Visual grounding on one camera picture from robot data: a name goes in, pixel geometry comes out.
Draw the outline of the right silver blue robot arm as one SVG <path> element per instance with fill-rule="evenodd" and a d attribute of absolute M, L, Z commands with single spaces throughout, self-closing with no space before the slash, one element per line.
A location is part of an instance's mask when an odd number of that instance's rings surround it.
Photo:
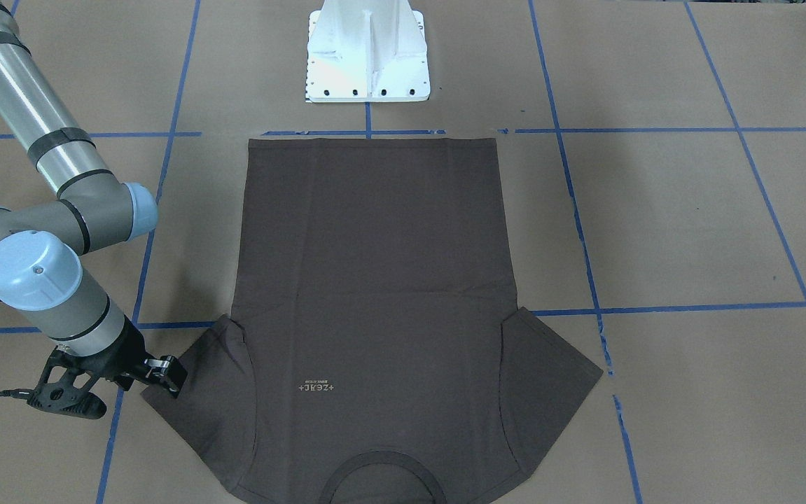
<path fill-rule="evenodd" d="M 81 258 L 152 232 L 158 207 L 147 188 L 121 183 L 21 41 L 0 3 L 0 115 L 55 200 L 10 210 L 0 205 L 0 301 L 54 342 L 71 367 L 130 387 L 178 395 L 187 372 L 175 357 L 154 358 L 143 336 Z"/>

